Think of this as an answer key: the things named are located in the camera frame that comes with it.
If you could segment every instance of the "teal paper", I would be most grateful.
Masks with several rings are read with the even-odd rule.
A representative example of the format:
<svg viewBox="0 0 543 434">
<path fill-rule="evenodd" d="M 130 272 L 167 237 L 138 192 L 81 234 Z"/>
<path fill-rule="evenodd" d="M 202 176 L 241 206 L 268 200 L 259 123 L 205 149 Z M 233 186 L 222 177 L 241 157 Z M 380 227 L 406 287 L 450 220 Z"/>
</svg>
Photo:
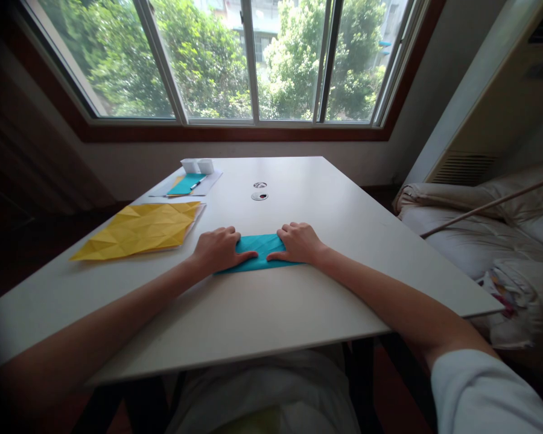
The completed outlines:
<svg viewBox="0 0 543 434">
<path fill-rule="evenodd" d="M 235 247 L 237 253 L 243 253 L 245 251 L 255 250 L 259 253 L 257 258 L 251 258 L 246 260 L 243 263 L 240 263 L 237 266 L 228 268 L 227 270 L 221 271 L 218 274 L 230 273 L 230 272 L 240 272 L 240 271 L 252 271 L 257 269 L 266 269 L 266 268 L 277 268 L 281 266 L 290 266 L 297 265 L 299 262 L 287 262 L 287 261 L 278 261 L 271 260 L 267 261 L 265 258 L 275 251 L 285 251 L 284 243 L 280 240 L 279 236 L 276 234 L 266 234 L 266 235 L 253 235 L 241 237 L 240 241 Z"/>
<path fill-rule="evenodd" d="M 179 184 L 169 190 L 167 194 L 189 194 L 191 193 L 191 187 L 205 177 L 206 175 L 204 174 L 186 174 L 185 178 L 183 178 Z"/>
</svg>

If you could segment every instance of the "window frame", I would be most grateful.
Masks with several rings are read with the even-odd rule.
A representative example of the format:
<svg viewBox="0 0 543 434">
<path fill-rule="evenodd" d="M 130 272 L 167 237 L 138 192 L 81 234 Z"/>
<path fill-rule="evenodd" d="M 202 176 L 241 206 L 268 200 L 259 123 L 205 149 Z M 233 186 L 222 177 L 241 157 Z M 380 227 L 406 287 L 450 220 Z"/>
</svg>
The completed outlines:
<svg viewBox="0 0 543 434">
<path fill-rule="evenodd" d="M 42 91 L 60 112 L 65 121 L 74 130 L 80 140 L 85 143 L 106 142 L 292 142 L 292 141 L 387 141 L 390 139 L 398 116 L 404 105 L 404 101 L 410 90 L 410 86 L 416 75 L 428 42 L 436 27 L 438 18 L 442 12 L 445 0 L 425 0 L 419 3 L 420 7 L 426 7 L 426 11 L 418 13 L 419 20 L 408 19 L 409 8 L 403 19 L 409 25 L 404 26 L 402 37 L 397 38 L 394 49 L 404 50 L 404 56 L 396 56 L 392 64 L 387 68 L 386 75 L 396 74 L 395 80 L 384 80 L 376 106 L 373 112 L 373 120 L 384 119 L 382 126 L 371 126 L 373 121 L 327 121 L 317 122 L 321 101 L 315 104 L 312 121 L 297 120 L 270 120 L 259 119 L 258 94 L 252 92 L 257 89 L 257 75 L 254 51 L 254 33 L 251 15 L 250 0 L 241 0 L 244 11 L 244 37 L 246 40 L 246 59 L 249 72 L 250 95 L 252 100 L 253 119 L 188 119 L 185 109 L 179 101 L 172 101 L 171 97 L 177 95 L 177 84 L 172 72 L 165 71 L 161 65 L 169 67 L 164 57 L 166 51 L 160 49 L 160 36 L 153 20 L 148 2 L 134 0 L 135 7 L 143 24 L 143 29 L 149 41 L 151 51 L 156 61 L 163 84 L 171 90 L 167 91 L 171 105 L 176 108 L 175 119 L 153 118 L 101 118 L 97 115 L 95 107 L 84 94 L 84 89 L 75 82 L 58 53 L 51 46 L 52 42 L 38 27 L 34 18 L 26 10 L 26 5 L 21 2 L 15 13 L 9 19 L 4 28 L 2 38 L 22 63 L 23 67 L 39 85 Z M 331 2 L 326 5 L 327 11 Z M 328 14 L 325 16 L 322 50 L 320 52 L 320 67 L 318 82 L 315 89 L 314 100 L 321 99 L 320 89 L 325 77 L 322 77 L 323 68 L 327 71 L 328 56 L 324 61 L 324 52 L 328 50 L 330 34 L 326 32 L 329 27 Z M 401 41 L 411 36 L 410 32 L 418 32 L 414 37 L 409 37 L 409 44 L 401 44 Z M 387 104 L 378 105 L 381 98 L 388 98 Z"/>
</svg>

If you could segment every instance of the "white sleeve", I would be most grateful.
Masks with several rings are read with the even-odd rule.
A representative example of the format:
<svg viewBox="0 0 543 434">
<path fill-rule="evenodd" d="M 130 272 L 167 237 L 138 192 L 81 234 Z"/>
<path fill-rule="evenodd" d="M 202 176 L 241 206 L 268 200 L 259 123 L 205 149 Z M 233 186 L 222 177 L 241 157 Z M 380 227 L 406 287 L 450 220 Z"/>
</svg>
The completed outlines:
<svg viewBox="0 0 543 434">
<path fill-rule="evenodd" d="M 459 350 L 439 357 L 431 375 L 439 433 L 543 433 L 543 401 L 490 355 Z"/>
</svg>

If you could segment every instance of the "paper cup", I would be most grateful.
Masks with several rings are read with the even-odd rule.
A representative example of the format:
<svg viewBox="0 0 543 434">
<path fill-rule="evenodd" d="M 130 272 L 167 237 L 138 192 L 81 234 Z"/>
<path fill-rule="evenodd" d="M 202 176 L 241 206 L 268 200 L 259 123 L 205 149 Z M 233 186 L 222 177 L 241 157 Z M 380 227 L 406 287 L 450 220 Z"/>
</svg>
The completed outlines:
<svg viewBox="0 0 543 434">
<path fill-rule="evenodd" d="M 183 169 L 185 173 L 199 173 L 199 168 L 197 167 L 197 159 L 185 159 L 181 160 Z"/>
<path fill-rule="evenodd" d="M 204 175 L 211 175 L 213 173 L 213 161 L 211 159 L 199 160 L 199 172 Z"/>
</svg>

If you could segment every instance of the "green foliage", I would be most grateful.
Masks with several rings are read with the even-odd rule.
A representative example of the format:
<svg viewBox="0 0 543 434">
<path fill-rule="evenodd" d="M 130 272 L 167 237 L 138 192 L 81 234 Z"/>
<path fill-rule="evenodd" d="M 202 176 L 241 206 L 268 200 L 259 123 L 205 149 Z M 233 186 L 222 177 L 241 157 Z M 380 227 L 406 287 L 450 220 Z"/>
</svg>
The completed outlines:
<svg viewBox="0 0 543 434">
<path fill-rule="evenodd" d="M 115 116 L 172 116 L 159 71 L 129 0 L 39 0 L 103 104 Z M 260 116 L 311 119 L 325 0 L 279 3 L 281 32 L 258 77 Z M 238 33 L 193 0 L 153 0 L 155 18 L 189 117 L 251 118 L 247 62 Z M 346 0 L 328 107 L 329 119 L 366 119 L 384 68 L 378 52 L 385 5 Z"/>
<path fill-rule="evenodd" d="M 346 0 L 342 9 L 327 117 L 369 120 L 384 68 L 367 69 L 379 51 L 386 5 L 379 0 Z"/>
<path fill-rule="evenodd" d="M 154 0 L 153 6 L 188 116 L 251 118 L 238 34 L 192 0 Z"/>
<path fill-rule="evenodd" d="M 296 8 L 291 0 L 278 5 L 280 33 L 265 50 L 269 83 L 258 81 L 260 93 L 268 92 L 264 104 L 275 108 L 274 118 L 311 119 L 318 78 L 325 2 L 302 0 Z"/>
</svg>

